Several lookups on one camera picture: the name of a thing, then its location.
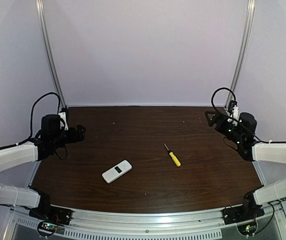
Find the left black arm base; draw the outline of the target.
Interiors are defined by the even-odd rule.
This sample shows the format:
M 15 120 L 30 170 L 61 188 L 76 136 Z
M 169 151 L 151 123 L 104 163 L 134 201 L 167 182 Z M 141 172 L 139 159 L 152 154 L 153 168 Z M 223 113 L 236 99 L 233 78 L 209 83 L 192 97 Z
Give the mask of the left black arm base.
M 29 208 L 29 216 L 40 220 L 37 224 L 36 231 L 40 237 L 48 239 L 55 234 L 63 234 L 64 227 L 69 225 L 72 210 L 50 205 L 47 210 L 41 208 Z

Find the white remote control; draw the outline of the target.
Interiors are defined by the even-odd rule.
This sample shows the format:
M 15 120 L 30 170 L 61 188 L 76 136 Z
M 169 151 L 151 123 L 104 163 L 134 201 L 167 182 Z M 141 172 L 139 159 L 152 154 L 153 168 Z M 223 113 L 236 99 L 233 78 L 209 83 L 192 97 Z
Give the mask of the white remote control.
M 112 183 L 113 181 L 117 180 L 127 172 L 132 170 L 132 165 L 129 163 L 128 160 L 123 160 L 122 162 L 118 163 L 117 165 L 113 166 L 109 170 L 105 171 L 102 174 L 103 179 L 108 183 Z

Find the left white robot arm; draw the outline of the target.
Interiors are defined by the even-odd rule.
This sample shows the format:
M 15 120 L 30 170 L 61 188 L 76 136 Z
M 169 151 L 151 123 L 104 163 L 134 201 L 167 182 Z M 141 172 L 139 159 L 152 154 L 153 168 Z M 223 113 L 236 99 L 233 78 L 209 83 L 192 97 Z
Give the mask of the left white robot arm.
M 41 129 L 35 137 L 24 143 L 0 147 L 0 173 L 56 155 L 57 149 L 83 141 L 85 133 L 82 125 L 69 127 L 65 113 L 48 114 L 41 119 Z M 50 205 L 50 197 L 40 190 L 0 184 L 0 205 L 45 208 Z

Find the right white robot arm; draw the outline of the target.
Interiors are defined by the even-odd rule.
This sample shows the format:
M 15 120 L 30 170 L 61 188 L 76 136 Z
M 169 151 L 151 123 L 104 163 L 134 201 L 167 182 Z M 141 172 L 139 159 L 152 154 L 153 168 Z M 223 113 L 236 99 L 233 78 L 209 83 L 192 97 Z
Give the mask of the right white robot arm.
M 236 120 L 216 111 L 206 111 L 208 125 L 236 144 L 237 153 L 249 162 L 273 162 L 286 164 L 286 142 L 262 142 L 254 139 L 257 127 L 255 117 L 242 112 Z M 243 206 L 254 209 L 266 203 L 286 199 L 286 178 L 263 186 L 244 196 Z

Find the yellow handled screwdriver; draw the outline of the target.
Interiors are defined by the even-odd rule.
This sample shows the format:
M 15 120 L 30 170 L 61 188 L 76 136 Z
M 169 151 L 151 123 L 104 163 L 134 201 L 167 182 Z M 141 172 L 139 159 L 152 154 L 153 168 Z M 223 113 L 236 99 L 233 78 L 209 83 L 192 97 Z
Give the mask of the yellow handled screwdriver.
M 170 158 L 172 159 L 172 161 L 174 162 L 174 164 L 177 167 L 181 166 L 180 161 L 178 160 L 178 158 L 176 157 L 176 155 L 168 148 L 168 146 L 164 143 L 164 147 L 166 149 L 166 151 L 168 152 L 168 155 L 170 156 Z

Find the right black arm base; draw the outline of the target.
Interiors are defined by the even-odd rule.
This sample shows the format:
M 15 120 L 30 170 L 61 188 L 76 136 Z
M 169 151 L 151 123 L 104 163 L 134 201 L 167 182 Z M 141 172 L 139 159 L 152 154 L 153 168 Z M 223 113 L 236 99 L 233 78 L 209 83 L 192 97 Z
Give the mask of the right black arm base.
M 221 211 L 225 225 L 236 224 L 238 233 L 244 237 L 253 237 L 258 231 L 258 217 L 265 214 L 261 207 L 246 210 L 243 205 L 224 207 Z

